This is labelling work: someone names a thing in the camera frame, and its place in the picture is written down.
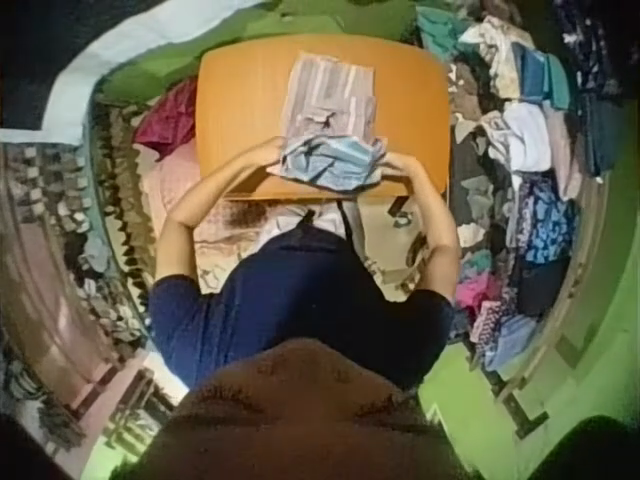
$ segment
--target green wall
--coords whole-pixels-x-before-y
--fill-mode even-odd
[[[269,2],[236,12],[198,38],[145,53],[109,74],[99,90],[109,101],[144,102],[197,74],[200,57],[213,48],[292,33],[346,32],[398,40],[414,18],[409,0]]]

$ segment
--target orange table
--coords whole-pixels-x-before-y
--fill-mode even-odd
[[[357,35],[287,35],[208,52],[202,59],[196,101],[196,144],[202,175],[247,147],[281,135],[280,115],[298,53],[330,55],[375,69],[375,133],[388,150],[415,156],[439,191],[449,170],[446,72],[424,50]],[[256,174],[228,198],[293,199],[336,196],[310,185]],[[362,195],[407,194],[400,181],[383,180]]]

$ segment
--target green cloth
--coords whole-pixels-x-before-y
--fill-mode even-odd
[[[567,110],[571,102],[567,73],[555,55],[547,54],[547,81],[551,105],[556,110]]]
[[[473,22],[446,10],[420,5],[416,6],[416,13],[422,45],[443,62],[450,62],[469,48],[459,44],[458,38]]]

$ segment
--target blue patterned cloth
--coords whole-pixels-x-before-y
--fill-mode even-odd
[[[313,135],[292,141],[283,152],[280,175],[337,192],[350,192],[380,181],[377,161],[385,142],[368,145],[352,136]]]
[[[485,352],[485,370],[496,371],[524,352],[536,334],[537,321],[537,318],[526,315],[515,315],[505,320],[500,333]]]
[[[564,202],[558,195],[555,181],[536,175],[521,188],[533,198],[532,229],[526,247],[528,262],[545,264],[571,255],[578,215],[573,201]]]

